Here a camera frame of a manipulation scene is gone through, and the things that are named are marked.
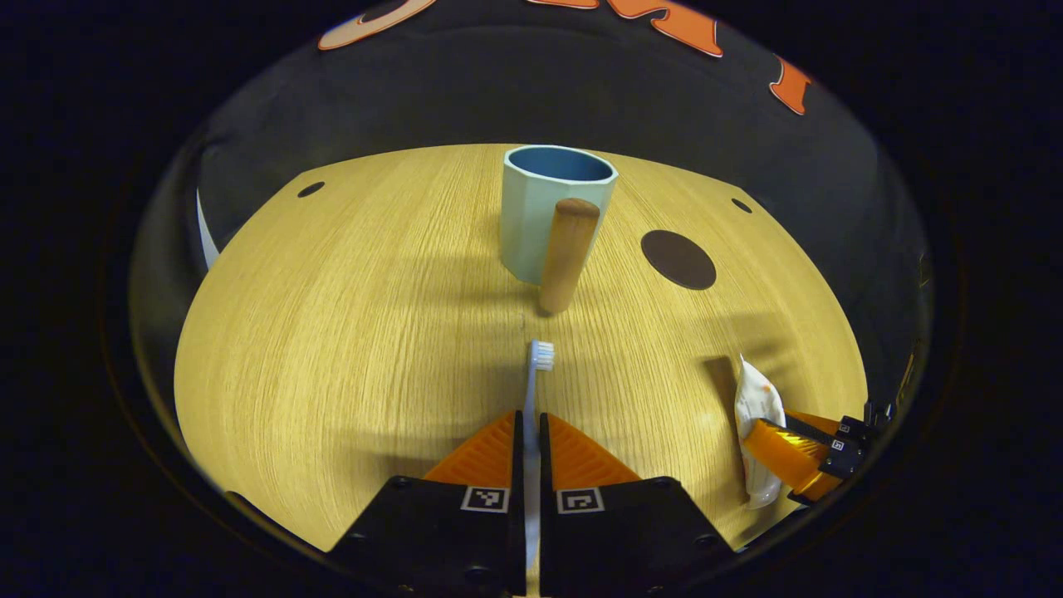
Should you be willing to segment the light blue cup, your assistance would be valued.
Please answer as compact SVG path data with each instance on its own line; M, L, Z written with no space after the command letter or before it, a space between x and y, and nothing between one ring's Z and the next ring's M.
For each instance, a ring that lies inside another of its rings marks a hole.
M574 301L619 178L606 159L562 146L522 146L502 158L502 264L540 289L542 311Z

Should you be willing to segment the white toothpaste tube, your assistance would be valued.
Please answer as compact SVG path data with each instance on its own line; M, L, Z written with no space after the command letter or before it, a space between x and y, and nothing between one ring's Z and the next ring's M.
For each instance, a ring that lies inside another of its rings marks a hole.
M774 424L786 424L781 394L767 376L752 366L744 355L739 356L740 370L733 394L733 424L742 458L744 488L747 491L748 510L774 503L781 491L781 480L766 465L749 452L744 440L752 434L754 424L767 418Z

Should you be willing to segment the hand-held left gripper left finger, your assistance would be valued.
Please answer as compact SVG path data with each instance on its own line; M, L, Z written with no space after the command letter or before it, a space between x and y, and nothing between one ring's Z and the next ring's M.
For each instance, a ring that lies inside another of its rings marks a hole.
M330 551L388 598L527 593L521 411L465 440L422 477L395 474Z

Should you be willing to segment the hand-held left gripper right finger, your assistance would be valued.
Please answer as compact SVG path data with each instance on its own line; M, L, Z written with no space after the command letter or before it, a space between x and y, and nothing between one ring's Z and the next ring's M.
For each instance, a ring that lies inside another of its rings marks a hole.
M736 559L679 480L640 477L553 414L540 447L544 597L684 598Z

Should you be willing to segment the dark round coaster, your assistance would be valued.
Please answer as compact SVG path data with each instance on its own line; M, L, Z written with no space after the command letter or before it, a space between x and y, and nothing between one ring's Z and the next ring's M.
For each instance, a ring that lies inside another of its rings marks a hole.
M673 230L649 230L642 236L643 257L667 280L687 289L708 289L718 281L718 268L705 250Z

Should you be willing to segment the light blue toothbrush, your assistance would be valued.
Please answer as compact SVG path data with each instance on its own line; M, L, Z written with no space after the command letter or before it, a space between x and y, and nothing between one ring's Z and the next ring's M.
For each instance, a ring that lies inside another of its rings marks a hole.
M527 394L522 409L523 483L525 507L525 542L527 569L532 569L539 548L541 534L541 449L539 445L538 415L536 415L536 375L551 371L555 363L555 349L547 341L532 340L528 352Z

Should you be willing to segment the wooden desktop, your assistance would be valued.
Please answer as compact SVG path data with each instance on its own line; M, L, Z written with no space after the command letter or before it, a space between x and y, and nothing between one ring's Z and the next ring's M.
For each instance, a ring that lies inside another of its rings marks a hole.
M502 264L505 151L323 166L247 220L198 288L176 351L176 418L198 466L355 581L331 549L388 479L422 477L522 412L539 340L555 349L536 375L539 445L553 414L640 477L679 480L732 549L782 522L795 510L784 496L747 508L739 356L793 411L859 415L870 396L820 269L741 187L607 152L610 207L572 306L549 317ZM657 228L706 251L713 287L649 266L640 241Z

